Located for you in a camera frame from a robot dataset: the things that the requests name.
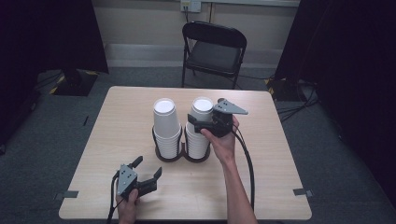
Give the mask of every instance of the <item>wrist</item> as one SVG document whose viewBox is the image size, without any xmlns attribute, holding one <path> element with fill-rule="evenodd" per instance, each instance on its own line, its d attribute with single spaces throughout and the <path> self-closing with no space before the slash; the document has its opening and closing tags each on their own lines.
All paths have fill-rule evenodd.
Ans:
<svg viewBox="0 0 396 224">
<path fill-rule="evenodd" d="M 224 160 L 221 162 L 221 165 L 223 167 L 223 170 L 228 170 L 228 171 L 234 170 L 234 168 L 236 168 L 235 158 Z"/>
</svg>

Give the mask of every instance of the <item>gray carpet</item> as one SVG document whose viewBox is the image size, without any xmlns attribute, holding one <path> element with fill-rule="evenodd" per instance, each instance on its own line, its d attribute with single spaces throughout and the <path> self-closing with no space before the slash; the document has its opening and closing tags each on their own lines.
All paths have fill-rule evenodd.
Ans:
<svg viewBox="0 0 396 224">
<path fill-rule="evenodd" d="M 269 77 L 274 72 L 244 68 L 241 75 L 248 77 L 240 77 L 238 85 L 244 90 L 266 91 L 262 80 L 251 77 Z M 40 80 L 54 74 L 56 71 L 42 74 Z M 41 88 L 35 111 L 0 157 L 0 223 L 105 223 L 61 220 L 62 202 L 53 198 L 67 190 L 107 90 L 112 86 L 179 87 L 180 80 L 179 67 L 110 68 L 110 75 L 99 76 L 87 97 L 49 95 L 53 83 Z M 222 77 L 204 74 L 189 74 L 186 82 L 210 89 L 232 85 Z M 276 107 L 301 104 L 276 102 Z M 396 223 L 395 210 L 382 189 L 353 150 L 339 140 L 334 121 L 320 105 L 300 111 L 283 127 L 303 185 L 315 193 L 308 199 L 313 213 L 310 220 L 284 223 Z"/>
</svg>

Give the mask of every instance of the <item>human hand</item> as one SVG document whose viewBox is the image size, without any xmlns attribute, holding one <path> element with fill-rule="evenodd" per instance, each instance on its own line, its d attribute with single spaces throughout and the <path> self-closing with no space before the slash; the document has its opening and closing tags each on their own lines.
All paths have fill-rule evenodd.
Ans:
<svg viewBox="0 0 396 224">
<path fill-rule="evenodd" d="M 233 116 L 233 131 L 236 132 L 239 121 Z M 202 129 L 201 134 L 205 136 L 213 146 L 216 156 L 221 164 L 229 161 L 235 161 L 235 136 L 233 133 L 227 133 L 221 138 L 213 135 L 209 130 Z"/>
<path fill-rule="evenodd" d="M 136 205 L 139 202 L 137 194 L 137 189 L 133 189 L 131 193 L 129 193 L 128 202 L 123 200 L 120 195 L 116 196 L 116 202 L 119 205 L 117 209 L 119 212 L 120 224 L 134 224 L 136 221 Z"/>
</svg>

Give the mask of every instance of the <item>black curtain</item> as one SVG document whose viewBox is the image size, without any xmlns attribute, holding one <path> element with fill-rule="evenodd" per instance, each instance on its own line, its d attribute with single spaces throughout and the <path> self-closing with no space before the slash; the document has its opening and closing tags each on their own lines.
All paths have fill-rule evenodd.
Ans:
<svg viewBox="0 0 396 224">
<path fill-rule="evenodd" d="M 302 0 L 276 78 L 318 83 L 340 134 L 396 207 L 395 8 L 392 0 Z"/>
<path fill-rule="evenodd" d="M 65 68 L 108 73 L 92 1 L 0 1 L 0 144 L 38 74 Z"/>
</svg>

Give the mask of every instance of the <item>black folding chair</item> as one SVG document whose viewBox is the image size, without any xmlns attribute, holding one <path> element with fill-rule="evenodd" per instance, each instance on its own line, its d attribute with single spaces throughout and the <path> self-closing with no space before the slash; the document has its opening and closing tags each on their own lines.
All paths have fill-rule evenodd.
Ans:
<svg viewBox="0 0 396 224">
<path fill-rule="evenodd" d="M 238 30 L 204 21 L 183 26 L 184 59 L 181 87 L 186 68 L 208 74 L 233 78 L 233 89 L 243 62 L 247 39 Z"/>
</svg>

